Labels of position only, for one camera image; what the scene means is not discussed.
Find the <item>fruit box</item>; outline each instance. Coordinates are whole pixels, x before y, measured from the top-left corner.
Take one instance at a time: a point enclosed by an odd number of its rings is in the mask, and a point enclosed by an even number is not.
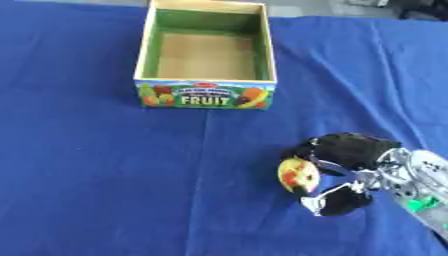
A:
[[[277,78],[266,7],[152,1],[134,79],[145,106],[269,107]]]

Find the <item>robotic hand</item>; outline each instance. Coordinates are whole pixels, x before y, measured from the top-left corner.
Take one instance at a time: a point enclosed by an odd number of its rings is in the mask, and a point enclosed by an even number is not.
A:
[[[310,196],[320,173],[341,176],[347,171],[355,174],[354,182]],[[409,151],[400,142],[355,133],[328,134],[287,151],[278,175],[283,186],[316,216],[365,207],[373,200],[370,191],[383,189],[448,239],[448,162],[429,151]]]

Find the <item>box bottom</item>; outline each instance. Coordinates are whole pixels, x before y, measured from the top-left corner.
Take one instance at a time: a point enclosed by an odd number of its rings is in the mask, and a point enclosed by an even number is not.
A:
[[[158,77],[256,80],[253,38],[164,32]]]

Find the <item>blue tablecloth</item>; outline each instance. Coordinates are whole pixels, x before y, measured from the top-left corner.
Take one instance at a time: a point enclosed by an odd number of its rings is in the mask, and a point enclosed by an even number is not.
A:
[[[142,109],[145,12],[0,4],[0,255],[446,255],[383,193],[315,218],[276,180],[329,132],[447,156],[446,24],[273,18],[271,109]]]

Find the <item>fruit illustration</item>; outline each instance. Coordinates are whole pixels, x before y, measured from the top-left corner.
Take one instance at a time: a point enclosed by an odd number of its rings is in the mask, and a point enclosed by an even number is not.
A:
[[[171,105],[174,102],[174,97],[171,94],[162,94],[162,95],[160,95],[159,100],[161,103]]]
[[[148,106],[157,106],[159,104],[159,100],[156,96],[143,96],[142,100],[143,104]]]
[[[268,94],[269,93],[267,91],[260,88],[247,88],[237,99],[238,108],[264,108],[266,107],[266,104],[264,104],[263,101],[266,99]]]
[[[156,93],[157,97],[163,94],[171,94],[173,91],[171,87],[165,86],[165,85],[155,85],[154,86],[154,92]]]

